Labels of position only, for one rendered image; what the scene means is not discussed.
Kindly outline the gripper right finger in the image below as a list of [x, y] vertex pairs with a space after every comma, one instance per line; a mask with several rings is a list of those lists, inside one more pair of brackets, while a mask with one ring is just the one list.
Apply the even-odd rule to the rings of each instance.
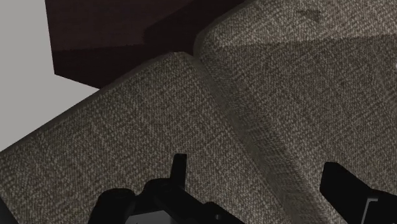
[[325, 162], [319, 191], [347, 224], [397, 224], [397, 195], [370, 188], [336, 162]]

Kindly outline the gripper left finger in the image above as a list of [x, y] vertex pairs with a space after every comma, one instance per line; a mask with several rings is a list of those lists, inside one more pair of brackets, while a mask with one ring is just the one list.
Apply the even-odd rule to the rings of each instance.
[[187, 155], [174, 155], [168, 178], [148, 181], [136, 195], [129, 188], [102, 192], [88, 224], [245, 224], [214, 202], [185, 191]]

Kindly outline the grey-brown woven fabric sofa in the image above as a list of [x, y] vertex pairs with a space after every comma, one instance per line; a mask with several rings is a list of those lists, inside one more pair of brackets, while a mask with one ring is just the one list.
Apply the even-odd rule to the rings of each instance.
[[87, 224], [176, 153], [245, 224], [347, 224], [327, 161], [397, 194], [397, 0], [249, 0], [1, 151], [0, 198], [19, 224]]

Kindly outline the dark maroon robot stand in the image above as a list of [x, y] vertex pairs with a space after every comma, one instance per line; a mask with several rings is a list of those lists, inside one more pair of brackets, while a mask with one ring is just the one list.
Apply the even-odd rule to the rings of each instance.
[[195, 39], [245, 0], [45, 0], [56, 75], [102, 88], [147, 60], [193, 53]]

